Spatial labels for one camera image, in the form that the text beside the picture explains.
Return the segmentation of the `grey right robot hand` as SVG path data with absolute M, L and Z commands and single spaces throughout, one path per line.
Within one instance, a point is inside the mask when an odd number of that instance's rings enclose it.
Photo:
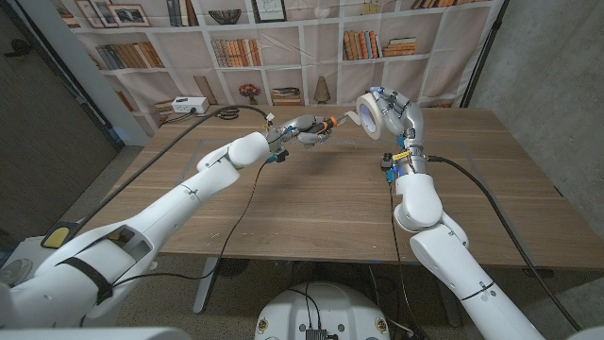
M 371 87 L 370 94 L 377 105 L 374 109 L 377 125 L 386 128 L 397 139 L 403 138 L 402 148 L 411 152 L 405 173 L 425 174 L 424 117 L 420 106 L 390 88 Z

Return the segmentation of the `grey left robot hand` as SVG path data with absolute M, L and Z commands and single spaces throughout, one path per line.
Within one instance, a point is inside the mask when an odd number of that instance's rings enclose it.
M 305 147 L 311 147 L 327 140 L 332 129 L 338 126 L 335 117 L 321 117 L 305 114 L 284 123 L 281 126 L 270 126 L 266 140 L 271 150 L 277 150 L 286 142 L 296 139 Z

